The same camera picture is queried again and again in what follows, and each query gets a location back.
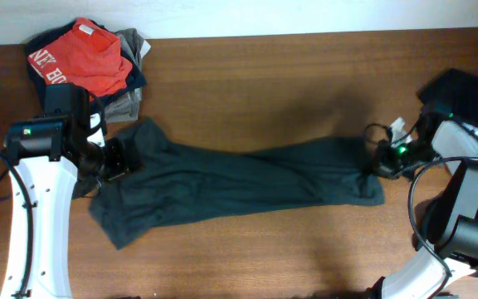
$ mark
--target white tag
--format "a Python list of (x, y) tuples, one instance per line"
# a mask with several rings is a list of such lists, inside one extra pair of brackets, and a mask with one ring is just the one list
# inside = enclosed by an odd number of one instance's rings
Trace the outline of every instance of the white tag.
[(89, 28), (88, 26), (86, 26), (86, 25), (84, 25), (84, 24), (81, 24), (81, 25), (79, 26), (79, 29), (80, 29), (82, 32), (86, 33), (86, 34), (90, 34), (90, 35), (91, 35), (91, 33), (93, 33), (93, 29), (92, 29), (92, 28)]

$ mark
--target wooden table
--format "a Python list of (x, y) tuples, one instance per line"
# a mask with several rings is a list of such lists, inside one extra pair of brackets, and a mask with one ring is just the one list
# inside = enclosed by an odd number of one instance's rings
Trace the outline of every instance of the wooden table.
[[(420, 108), (416, 91), (438, 73), (456, 67), (478, 75), (478, 29), (150, 43), (141, 115), (172, 140), (215, 150), (358, 135), (369, 122), (389, 124), (398, 116), (411, 124)], [(0, 149), (13, 121), (39, 112), (22, 48), (0, 46)], [(426, 174), (417, 201), (432, 198), (447, 181), (443, 169)], [(414, 254), (409, 183), (384, 180), (383, 186), (386, 203), (375, 208), (301, 208), (156, 228), (121, 251), (91, 219), (89, 200), (76, 200), (69, 240), (73, 295), (284, 298), (363, 290)], [(11, 212), (10, 201), (0, 203), (0, 290)], [(478, 278), (448, 289), (478, 298)]]

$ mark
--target red fabric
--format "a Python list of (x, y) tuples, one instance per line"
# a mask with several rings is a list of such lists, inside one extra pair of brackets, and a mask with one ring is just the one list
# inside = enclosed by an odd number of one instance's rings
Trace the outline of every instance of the red fabric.
[[(93, 29), (91, 35), (79, 29), (82, 24)], [(126, 88), (132, 64), (120, 53), (115, 34), (81, 17), (68, 33), (27, 60), (47, 85), (72, 82), (96, 96), (105, 96)]]

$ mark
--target white background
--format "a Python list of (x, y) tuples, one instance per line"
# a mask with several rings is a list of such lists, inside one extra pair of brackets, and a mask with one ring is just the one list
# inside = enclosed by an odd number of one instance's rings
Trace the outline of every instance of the white background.
[(0, 0), (0, 44), (75, 17), (147, 38), (478, 27), (478, 0)]

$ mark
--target stack of folded clothes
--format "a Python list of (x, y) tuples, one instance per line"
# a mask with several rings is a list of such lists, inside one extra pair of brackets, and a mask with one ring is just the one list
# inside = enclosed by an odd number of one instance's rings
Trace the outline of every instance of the stack of folded clothes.
[(101, 101), (107, 122), (138, 119), (141, 87), (147, 84), (142, 61), (149, 49), (135, 29), (113, 33), (83, 17), (25, 45), (27, 71), (42, 107), (46, 85), (71, 82)]

